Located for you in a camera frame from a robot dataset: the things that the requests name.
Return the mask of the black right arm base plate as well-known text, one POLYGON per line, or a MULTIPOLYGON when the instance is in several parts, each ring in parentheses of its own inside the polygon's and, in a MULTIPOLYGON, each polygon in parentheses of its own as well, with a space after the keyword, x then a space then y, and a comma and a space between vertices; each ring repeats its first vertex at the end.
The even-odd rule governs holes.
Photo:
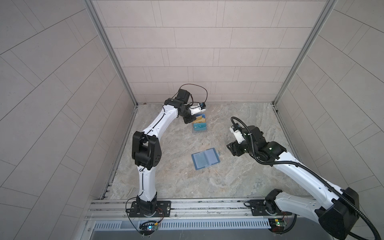
POLYGON ((290 212, 280 211, 274 204, 268 204, 264 199, 245 201, 244 206, 250 208, 253 217, 283 217, 293 215, 290 212))

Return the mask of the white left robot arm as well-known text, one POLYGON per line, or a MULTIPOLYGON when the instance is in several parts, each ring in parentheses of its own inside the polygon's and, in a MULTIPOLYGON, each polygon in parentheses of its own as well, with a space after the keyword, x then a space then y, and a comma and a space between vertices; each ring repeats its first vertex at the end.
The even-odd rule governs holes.
POLYGON ((155 187, 156 166, 162 157, 160 140, 168 126, 178 117, 185 124, 197 119, 196 114, 206 109, 205 103, 196 106, 189 104, 190 92, 180 89, 175 98, 165 100, 161 112, 143 131, 133 134, 132 158, 139 171, 139 193, 136 197, 138 212, 144 216, 153 216, 157 211, 157 191, 155 187))

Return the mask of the blue-grey card holder wallet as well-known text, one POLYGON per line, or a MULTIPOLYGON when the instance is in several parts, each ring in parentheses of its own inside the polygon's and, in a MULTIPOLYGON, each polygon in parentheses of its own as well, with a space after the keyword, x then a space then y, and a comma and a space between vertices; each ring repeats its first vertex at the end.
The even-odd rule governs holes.
POLYGON ((194 153, 191 155, 191 157, 195 170, 204 169, 221 162, 215 148, 207 149, 199 153, 194 153))

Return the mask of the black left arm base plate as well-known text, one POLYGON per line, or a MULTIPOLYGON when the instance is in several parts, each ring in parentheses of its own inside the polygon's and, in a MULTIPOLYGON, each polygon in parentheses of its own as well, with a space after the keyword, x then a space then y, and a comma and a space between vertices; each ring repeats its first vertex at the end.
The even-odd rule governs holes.
POLYGON ((134 201, 128 209, 130 218, 162 218, 169 217, 171 201, 134 201))

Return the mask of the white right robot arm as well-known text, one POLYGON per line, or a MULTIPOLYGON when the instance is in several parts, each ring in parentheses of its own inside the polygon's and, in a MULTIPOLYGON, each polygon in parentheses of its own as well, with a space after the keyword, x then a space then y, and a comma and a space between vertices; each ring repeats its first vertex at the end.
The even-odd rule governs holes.
POLYGON ((265 198, 269 213, 281 211, 305 217, 320 224, 338 240, 352 235, 352 228, 362 217, 356 191, 351 188, 342 189, 325 180, 279 143, 267 142, 263 132, 256 126, 241 127, 234 123, 230 131, 236 138, 227 144, 233 156, 249 154, 257 163, 275 167, 314 197, 310 201, 291 196, 282 190, 272 190, 265 198))

